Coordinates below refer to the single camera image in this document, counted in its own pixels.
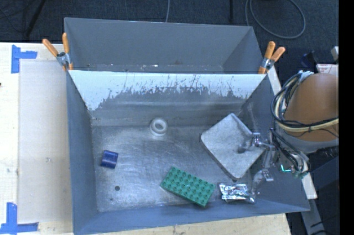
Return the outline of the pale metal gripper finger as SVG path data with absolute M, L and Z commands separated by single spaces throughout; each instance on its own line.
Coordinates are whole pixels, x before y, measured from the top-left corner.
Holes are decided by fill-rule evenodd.
M 259 147 L 261 143 L 261 134 L 252 133 L 252 136 L 244 140 L 237 148 L 238 153 L 245 153 L 246 151 L 253 151 L 256 147 Z
M 252 195 L 256 195 L 259 187 L 264 183 L 264 182 L 272 182 L 274 181 L 274 177 L 271 175 L 270 171 L 268 169 L 262 169 L 258 171 L 252 180 Z

